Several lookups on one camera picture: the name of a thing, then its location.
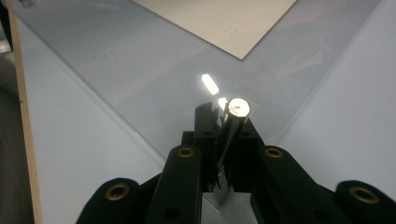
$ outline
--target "gray floor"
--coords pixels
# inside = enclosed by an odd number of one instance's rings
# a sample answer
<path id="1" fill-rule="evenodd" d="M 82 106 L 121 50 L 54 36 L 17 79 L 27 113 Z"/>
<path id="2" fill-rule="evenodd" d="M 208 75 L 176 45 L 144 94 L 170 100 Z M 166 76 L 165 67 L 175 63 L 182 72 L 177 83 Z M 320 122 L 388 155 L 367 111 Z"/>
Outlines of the gray floor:
<path id="1" fill-rule="evenodd" d="M 3 40 L 0 25 L 0 43 Z M 9 50 L 0 52 L 0 223 L 34 223 L 17 78 Z"/>

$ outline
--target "white paper sheet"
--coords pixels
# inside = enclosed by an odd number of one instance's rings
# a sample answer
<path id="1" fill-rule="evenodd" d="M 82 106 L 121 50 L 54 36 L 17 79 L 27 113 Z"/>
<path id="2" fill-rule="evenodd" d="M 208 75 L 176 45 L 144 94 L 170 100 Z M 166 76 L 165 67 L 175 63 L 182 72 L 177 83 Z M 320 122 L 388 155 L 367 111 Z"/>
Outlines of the white paper sheet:
<path id="1" fill-rule="evenodd" d="M 134 0 L 243 59 L 296 0 Z"/>

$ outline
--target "wooden edge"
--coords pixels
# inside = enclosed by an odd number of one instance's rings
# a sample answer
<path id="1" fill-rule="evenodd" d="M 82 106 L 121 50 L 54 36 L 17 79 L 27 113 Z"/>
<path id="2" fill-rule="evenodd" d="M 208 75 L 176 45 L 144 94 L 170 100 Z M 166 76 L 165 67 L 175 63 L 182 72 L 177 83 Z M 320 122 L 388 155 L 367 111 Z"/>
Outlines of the wooden edge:
<path id="1" fill-rule="evenodd" d="M 35 168 L 35 149 L 33 145 L 32 129 L 30 126 L 29 108 L 27 104 L 26 87 L 24 82 L 23 63 L 21 55 L 20 32 L 17 17 L 12 10 L 12 0 L 7 0 L 9 23 L 11 27 L 12 43 L 14 47 L 15 69 L 17 72 L 18 90 L 21 102 L 21 116 L 23 134 L 26 147 L 26 158 L 29 169 L 30 189 L 32 193 L 33 212 L 35 224 L 42 224 L 41 203 L 38 190 L 38 179 Z"/>

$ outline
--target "screw hole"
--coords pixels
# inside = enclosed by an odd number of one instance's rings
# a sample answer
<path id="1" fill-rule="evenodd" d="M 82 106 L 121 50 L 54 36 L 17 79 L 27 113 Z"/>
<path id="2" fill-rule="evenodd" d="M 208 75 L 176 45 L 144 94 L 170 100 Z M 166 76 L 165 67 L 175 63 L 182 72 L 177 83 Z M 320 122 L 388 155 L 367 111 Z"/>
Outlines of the screw hole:
<path id="1" fill-rule="evenodd" d="M 379 198 L 366 188 L 350 187 L 349 193 L 363 203 L 379 203 Z"/>
<path id="2" fill-rule="evenodd" d="M 129 193 L 129 186 L 123 182 L 111 186 L 106 191 L 106 198 L 110 201 L 117 201 L 124 198 Z"/>
<path id="3" fill-rule="evenodd" d="M 175 220 L 180 216 L 177 208 L 167 208 L 163 214 L 169 220 Z"/>
<path id="4" fill-rule="evenodd" d="M 179 149 L 177 154 L 179 157 L 191 157 L 192 155 L 194 155 L 194 150 L 184 147 Z"/>
<path id="5" fill-rule="evenodd" d="M 283 156 L 283 153 L 276 148 L 267 148 L 265 149 L 265 154 L 267 156 L 272 157 L 272 158 L 281 158 Z"/>
<path id="6" fill-rule="evenodd" d="M 330 217 L 330 215 L 323 210 L 315 210 L 314 214 L 315 214 L 315 217 L 317 217 L 321 221 L 324 221 L 324 222 L 332 221 L 332 217 Z"/>

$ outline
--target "black plastic part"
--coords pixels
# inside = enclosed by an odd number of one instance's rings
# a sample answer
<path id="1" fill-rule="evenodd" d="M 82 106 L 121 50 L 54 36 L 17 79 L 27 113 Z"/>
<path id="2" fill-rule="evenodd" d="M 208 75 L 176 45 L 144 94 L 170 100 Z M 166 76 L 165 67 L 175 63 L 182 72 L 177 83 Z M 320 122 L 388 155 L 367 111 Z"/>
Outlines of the black plastic part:
<path id="1" fill-rule="evenodd" d="M 355 223 L 396 223 L 396 203 L 371 185 L 356 180 L 342 182 L 335 199 Z"/>
<path id="2" fill-rule="evenodd" d="M 233 186 L 234 192 L 251 192 L 256 179 L 254 166 L 256 151 L 262 145 L 259 134 L 248 119 L 233 140 L 224 162 L 225 176 L 229 187 Z"/>
<path id="3" fill-rule="evenodd" d="M 218 166 L 216 157 L 217 123 L 216 113 L 212 111 L 212 104 L 200 105 L 195 108 L 195 121 L 192 144 L 201 149 L 203 154 L 203 192 L 212 192 L 218 180 Z M 191 132 L 184 132 L 182 142 L 190 141 Z"/>
<path id="4" fill-rule="evenodd" d="M 257 170 L 263 187 L 253 191 L 252 201 L 259 200 L 266 191 L 281 217 L 280 223 L 351 223 L 289 152 L 280 147 L 262 147 L 258 154 Z M 264 208 L 258 210 L 265 216 Z"/>
<path id="5" fill-rule="evenodd" d="M 134 224 L 144 223 L 146 214 L 149 211 L 149 206 L 151 205 L 152 196 L 154 195 L 160 178 L 161 174 L 155 175 L 140 186 L 138 206 L 134 209 L 138 215 L 134 217 Z"/>
<path id="6" fill-rule="evenodd" d="M 169 153 L 145 223 L 201 223 L 201 150 L 175 147 Z"/>
<path id="7" fill-rule="evenodd" d="M 262 185 L 261 181 L 258 181 L 251 191 L 250 205 L 254 216 L 259 224 L 280 223 L 280 214 L 268 192 L 263 189 L 265 189 L 265 186 Z"/>
<path id="8" fill-rule="evenodd" d="M 129 187 L 125 197 L 110 201 L 106 192 L 120 183 Z M 127 224 L 138 218 L 139 211 L 134 210 L 137 206 L 139 185 L 130 179 L 117 178 L 107 181 L 90 198 L 78 218 L 77 224 Z"/>

